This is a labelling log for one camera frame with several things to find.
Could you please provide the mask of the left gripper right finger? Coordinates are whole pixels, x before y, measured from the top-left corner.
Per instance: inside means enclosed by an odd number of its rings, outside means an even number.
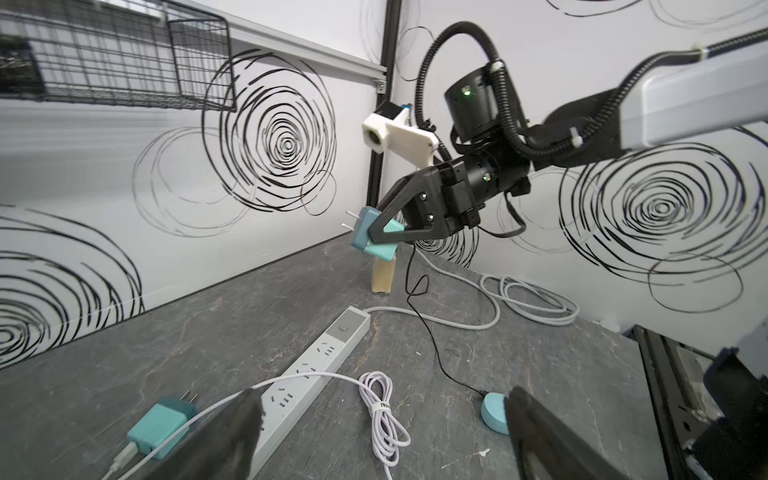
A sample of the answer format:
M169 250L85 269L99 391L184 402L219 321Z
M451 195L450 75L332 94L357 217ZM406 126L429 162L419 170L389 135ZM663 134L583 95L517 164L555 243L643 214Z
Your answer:
M626 476L521 387L504 398L522 479L624 479Z

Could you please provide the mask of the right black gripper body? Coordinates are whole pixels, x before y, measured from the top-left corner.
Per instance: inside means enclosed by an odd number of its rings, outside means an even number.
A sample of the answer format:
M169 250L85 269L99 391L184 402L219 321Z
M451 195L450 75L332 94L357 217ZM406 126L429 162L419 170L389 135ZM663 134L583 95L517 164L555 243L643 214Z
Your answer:
M419 171L419 229L455 234L481 223L480 211L498 195L530 192L530 162L505 147L478 149Z

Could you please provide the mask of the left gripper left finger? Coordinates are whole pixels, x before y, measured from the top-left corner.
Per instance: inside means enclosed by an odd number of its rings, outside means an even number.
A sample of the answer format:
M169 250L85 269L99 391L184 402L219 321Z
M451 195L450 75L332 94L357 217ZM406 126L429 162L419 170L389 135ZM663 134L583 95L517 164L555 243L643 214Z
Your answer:
M263 426L260 390L247 389L162 460L149 479L247 479Z

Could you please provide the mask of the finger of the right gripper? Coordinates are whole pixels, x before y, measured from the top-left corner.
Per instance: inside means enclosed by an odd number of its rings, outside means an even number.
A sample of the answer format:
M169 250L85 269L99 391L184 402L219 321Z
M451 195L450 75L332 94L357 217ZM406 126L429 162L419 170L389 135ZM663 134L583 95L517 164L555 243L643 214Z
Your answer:
M442 178L436 166L401 178L380 202L380 215L368 229L373 243L416 242L445 239L456 232L454 220L447 219ZM402 212L407 228L385 232L385 227Z

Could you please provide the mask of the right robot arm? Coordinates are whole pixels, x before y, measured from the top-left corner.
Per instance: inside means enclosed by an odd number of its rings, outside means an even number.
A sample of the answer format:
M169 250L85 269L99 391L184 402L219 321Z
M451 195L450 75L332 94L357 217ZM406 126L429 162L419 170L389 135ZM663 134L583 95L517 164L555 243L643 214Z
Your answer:
M473 38L486 64L446 93L453 118L447 149L423 114L426 77L439 49ZM708 46L641 61L610 90L565 104L539 125L522 110L506 63L488 34L460 21L441 32L417 76L411 108L384 103L364 122L366 143L416 166L356 229L375 244L447 238L477 227L485 203L531 190L529 172L615 159L674 140L764 120L767 33L756 30Z

